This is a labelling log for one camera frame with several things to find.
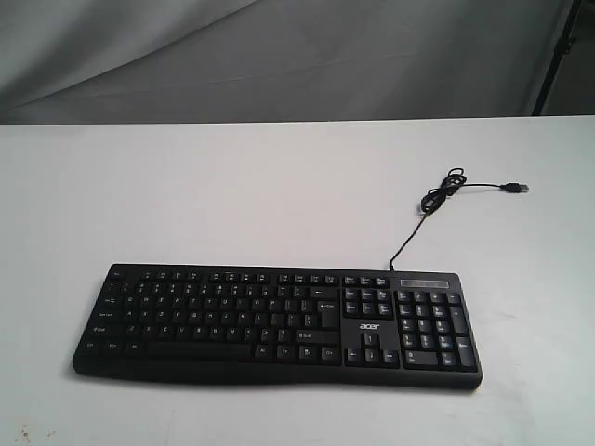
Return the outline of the black tripod stand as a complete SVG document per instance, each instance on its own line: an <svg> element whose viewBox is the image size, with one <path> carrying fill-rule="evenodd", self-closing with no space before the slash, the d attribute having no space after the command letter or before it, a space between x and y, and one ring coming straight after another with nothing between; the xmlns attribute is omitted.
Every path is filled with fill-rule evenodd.
<svg viewBox="0 0 595 446"><path fill-rule="evenodd" d="M563 26L555 40L549 66L545 72L538 95L535 98L534 107L531 112L532 117L541 116L547 108L549 96L558 76L563 58L571 52L576 42L573 32L582 6L583 1L573 0L570 6L564 10Z"/></svg>

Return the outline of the black acer keyboard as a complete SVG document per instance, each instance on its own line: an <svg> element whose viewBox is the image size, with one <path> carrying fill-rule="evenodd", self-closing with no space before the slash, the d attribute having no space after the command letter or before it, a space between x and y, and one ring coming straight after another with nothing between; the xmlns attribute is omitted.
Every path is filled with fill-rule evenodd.
<svg viewBox="0 0 595 446"><path fill-rule="evenodd" d="M115 264L76 351L94 377L474 389L454 273Z"/></svg>

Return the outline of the grey backdrop cloth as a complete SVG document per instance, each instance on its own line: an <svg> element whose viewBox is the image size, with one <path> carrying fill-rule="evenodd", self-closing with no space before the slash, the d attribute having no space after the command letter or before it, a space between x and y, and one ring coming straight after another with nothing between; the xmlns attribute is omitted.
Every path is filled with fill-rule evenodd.
<svg viewBox="0 0 595 446"><path fill-rule="evenodd" d="M5 1L5 125L527 116L572 1Z"/></svg>

